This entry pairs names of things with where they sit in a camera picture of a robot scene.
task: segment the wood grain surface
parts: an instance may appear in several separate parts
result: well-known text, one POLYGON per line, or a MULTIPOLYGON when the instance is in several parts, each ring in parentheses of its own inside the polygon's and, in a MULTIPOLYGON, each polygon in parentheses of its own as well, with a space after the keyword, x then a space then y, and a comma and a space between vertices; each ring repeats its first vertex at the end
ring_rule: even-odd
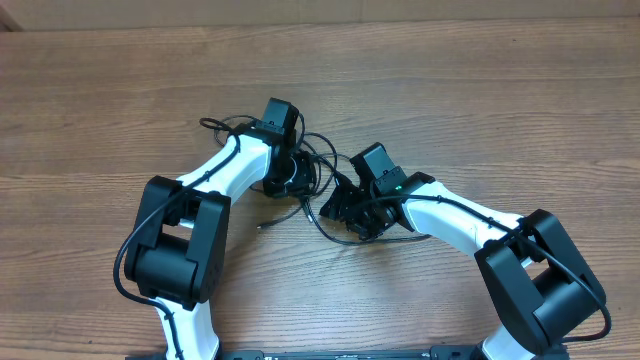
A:
MULTIPOLYGON (((144 184, 218 151, 198 118, 272 96, 340 152, 380 141, 462 196, 556 214, 614 319, 573 358, 640 358, 636 18, 0 34, 0 358, 163 349, 155 311, 111 279, 144 184)), ((477 343, 499 324, 475 261, 439 240, 345 248, 302 215, 255 228, 293 206, 232 209, 212 299, 227 349, 477 343)))
POLYGON ((636 17, 640 0, 1 0, 14 31, 636 17))

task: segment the black cable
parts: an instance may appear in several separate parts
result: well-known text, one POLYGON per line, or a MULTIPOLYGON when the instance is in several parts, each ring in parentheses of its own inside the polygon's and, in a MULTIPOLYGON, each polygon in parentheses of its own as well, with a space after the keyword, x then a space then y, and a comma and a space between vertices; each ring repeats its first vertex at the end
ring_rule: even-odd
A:
POLYGON ((309 214, 309 217, 311 218, 311 222, 316 226, 316 228, 318 229, 318 231, 320 231, 320 233, 327 238, 328 240, 336 243, 336 244, 340 244, 340 245, 345 245, 345 246, 362 246, 362 245, 369 245, 369 244, 390 244, 390 243, 409 243, 409 242, 418 242, 418 241, 423 241, 426 239, 429 239, 431 237, 431 235, 421 235, 421 236, 413 236, 413 237, 400 237, 400 238, 392 238, 392 239, 378 239, 378 238, 369 238, 366 240, 362 240, 360 242, 355 242, 355 241, 345 241, 345 240, 340 240, 335 238, 334 236, 329 235, 320 225, 320 223, 318 222, 318 219, 316 218, 315 214, 313 213, 313 210, 311 209, 311 206, 309 205, 309 202, 307 201, 305 203, 305 206, 307 206, 307 212, 309 214))
POLYGON ((251 185, 249 185, 249 190, 251 190, 251 191, 255 191, 255 192, 258 192, 258 193, 261 193, 261 194, 264 194, 264 190, 262 190, 262 189, 258 189, 258 188, 256 188, 256 187, 253 187, 253 185, 255 185, 255 184, 251 184, 251 185))
POLYGON ((120 247, 120 250, 118 250, 118 254, 116 255, 116 259, 113 263, 113 282, 116 286, 116 289, 118 289, 118 292, 122 294, 122 296, 143 305, 154 306, 160 309, 165 314, 165 319, 169 321, 169 327, 171 329, 171 338, 173 341, 173 346, 176 349, 176 358, 180 360, 184 360, 184 355, 182 353, 182 349, 180 348, 180 342, 178 341, 178 333, 177 333, 177 328, 176 328, 175 320, 173 317, 173 313, 171 312, 171 310, 169 310, 169 308, 167 308, 166 305, 164 305, 159 301, 140 297, 128 292, 122 286, 122 281, 120 280, 120 266, 122 264, 122 259, 124 257, 124 254, 126 253, 127 248, 129 247, 129 244, 131 243, 133 238, 140 232, 140 229, 142 229, 145 225, 152 222, 153 220, 162 221, 162 218, 156 219, 158 214, 166 210, 170 205, 172 205, 176 200, 184 196, 187 192, 191 191, 196 186, 208 180, 213 174, 215 174, 220 169, 225 167, 240 152, 240 138, 238 137, 237 134, 233 133, 233 129, 229 127, 227 124, 215 119, 202 118, 200 119, 200 125, 209 129, 214 129, 214 130, 219 129, 219 130, 229 131, 229 133, 232 136, 234 136, 236 140, 236 145, 233 148, 233 151, 231 152, 231 154, 229 154, 229 156, 227 156, 224 160, 222 160, 213 169, 206 171, 204 175, 196 179, 191 184, 183 186, 178 192, 176 192, 174 195, 172 195, 167 200, 165 200, 151 214, 149 214, 149 216, 147 216, 138 226, 136 226, 136 228, 133 229, 133 231, 131 231, 129 236, 127 236, 125 241, 122 243, 122 246, 120 247))
POLYGON ((289 214, 275 219, 275 220, 271 220, 271 221, 265 221, 263 223, 258 224, 258 229, 266 229, 268 227, 274 226, 274 225, 278 225, 281 222, 285 222, 289 219, 291 219, 295 214, 297 214, 298 212, 300 212, 300 210, 302 210, 302 205, 298 206, 295 210, 293 210, 292 212, 290 212, 289 214))
MULTIPOLYGON (((309 132, 307 135, 317 137, 318 139, 324 141, 325 143, 327 143, 327 145, 329 145, 329 148, 331 149, 331 155, 333 155, 333 157, 334 157, 333 168, 336 169, 338 167, 338 155, 337 155, 338 152, 336 151, 336 148, 335 148, 335 146, 333 146, 331 141, 326 136, 324 136, 322 134, 319 134, 319 133, 309 132)), ((331 173, 331 175, 329 175, 329 179, 327 180, 327 182, 322 187, 322 190, 320 190, 318 192, 316 197, 319 196, 320 194, 322 194, 325 190, 327 190, 327 187, 329 187, 329 184, 331 183, 332 179, 333 179, 333 172, 331 173)))
MULTIPOLYGON (((324 164, 325 166, 327 166, 332 174, 335 172, 338 172, 333 165, 331 165, 331 163, 329 163, 329 161, 327 159, 325 159, 324 157, 321 156, 317 156, 317 159, 319 159, 319 161, 324 164)), ((327 238, 330 241, 333 241, 335 243, 341 244, 341 245, 347 245, 347 246, 358 246, 358 245, 367 245, 367 244, 373 244, 373 243, 383 243, 383 244, 387 244, 387 243, 398 243, 398 242, 417 242, 417 241, 423 241, 426 239, 431 238, 431 235, 419 235, 419 236, 411 236, 411 237, 398 237, 398 238, 390 238, 390 239, 378 239, 377 237, 372 237, 366 240, 361 240, 361 242, 353 242, 353 241, 345 241, 345 240, 340 240, 337 239, 331 235, 329 235, 323 228, 322 225, 320 225, 320 223, 318 222, 318 219, 315 217, 312 209, 311 209, 311 203, 309 202, 309 200, 306 200, 306 204, 303 205, 306 206, 306 212, 309 215, 309 218, 311 220, 311 222, 316 226, 316 228, 318 228, 318 231, 320 231, 320 233, 327 238)))
POLYGON ((374 190, 374 189, 373 189, 373 183, 374 183, 374 182, 375 182, 375 180, 371 180, 371 181, 369 182, 369 196, 371 196, 371 198, 372 198, 373 200, 376 200, 376 193, 375 193, 375 191, 373 191, 373 190, 374 190))
MULTIPOLYGON (((314 154, 314 155, 318 154, 316 149, 313 146, 311 146, 311 144, 309 144, 308 141, 303 139, 302 140, 302 144, 306 145, 309 148, 309 150, 311 150, 312 154, 314 154)), ((315 185, 313 187, 313 190, 312 190, 312 193, 315 196, 318 196, 320 194, 320 193, 318 193, 318 189, 320 188, 320 182, 321 181, 322 181, 322 168, 318 166, 317 170, 316 170, 316 183, 315 183, 315 185)))
MULTIPOLYGON (((257 118, 257 117, 255 117, 255 116, 251 116, 251 115, 231 115, 231 116, 227 116, 226 118, 224 118, 224 119, 222 119, 222 120, 219 120, 219 121, 220 121, 220 122, 223 122, 223 123, 225 123, 225 124, 226 124, 229 120, 232 120, 232 119, 239 119, 239 118, 251 119, 251 124, 254 124, 256 121, 260 121, 260 119, 258 119, 258 118, 257 118)), ((226 142, 225 142, 225 143, 223 143, 223 142, 220 140, 220 138, 218 137, 218 136, 219 136, 219 134, 220 134, 220 131, 223 131, 223 130, 222 130, 222 129, 220 129, 220 128, 218 128, 218 129, 210 128, 210 129, 213 129, 213 138, 216 140, 216 142, 218 143, 218 145, 220 145, 220 146, 222 146, 222 147, 223 147, 223 146, 225 146, 225 145, 226 145, 226 142)))
POLYGON ((302 116, 301 112, 298 112, 298 118, 300 119, 300 125, 302 125, 302 131, 300 132, 300 137, 298 138, 296 145, 291 149, 291 152, 290 152, 291 154, 294 154, 298 150, 300 150, 300 146, 302 146, 302 141, 304 141, 305 132, 307 131, 307 127, 304 124, 304 116, 302 116))
POLYGON ((571 343, 571 342, 585 342, 585 341, 595 341, 595 340, 600 340, 602 338, 604 338, 605 336, 607 336, 610 332, 611 332, 611 313, 609 312, 609 309, 607 308, 607 306, 605 305, 605 303, 600 299, 600 297, 582 280, 580 279, 580 277, 578 277, 573 271, 571 271, 569 268, 567 268, 564 264, 562 264, 558 259, 556 259, 553 255, 549 254, 546 250, 544 250, 542 247, 540 247, 538 244, 536 244, 535 242, 525 238, 524 236, 522 236, 521 234, 517 233, 516 231, 514 231, 513 229, 511 229, 510 227, 503 225, 499 222, 497 222, 496 220, 494 220, 491 217, 485 216, 483 214, 481 214, 480 212, 472 209, 471 207, 462 204, 458 201, 452 200, 452 199, 448 199, 442 196, 428 196, 428 195, 393 195, 393 196, 381 196, 378 197, 376 200, 367 200, 367 201, 363 201, 359 204, 354 205, 351 208, 351 211, 354 211, 353 209, 358 209, 361 207, 365 207, 367 205, 373 204, 376 201, 383 201, 383 200, 403 200, 403 199, 413 199, 413 200, 427 200, 427 201, 435 201, 435 202, 441 202, 441 203, 446 203, 446 204, 450 204, 453 205, 471 215, 473 215, 474 217, 482 220, 483 222, 494 226, 504 232, 506 232, 507 234, 509 234, 510 236, 512 236, 513 238, 515 238, 516 240, 520 241, 522 244, 529 246, 531 249, 533 249, 534 251, 537 251, 539 253, 541 253, 544 257, 547 258, 547 261, 549 261, 550 263, 552 263, 553 265, 555 265, 558 269, 560 269, 565 275, 567 275, 569 278, 571 278, 571 280, 573 280, 574 282, 578 283, 578 285, 580 285, 588 294, 589 296, 591 296, 593 298, 593 300, 595 301, 596 305, 598 305, 598 308, 600 309, 600 311, 602 312, 602 316, 604 317, 604 327, 602 328, 602 330, 596 334, 592 334, 592 335, 584 335, 584 336, 570 336, 570 337, 565 337, 562 339, 562 343, 571 343))
POLYGON ((323 153, 323 154, 315 154, 316 156, 322 156, 322 157, 327 157, 327 156, 338 156, 341 157, 347 161, 351 160, 350 156, 347 156, 345 154, 341 154, 341 153, 323 153))

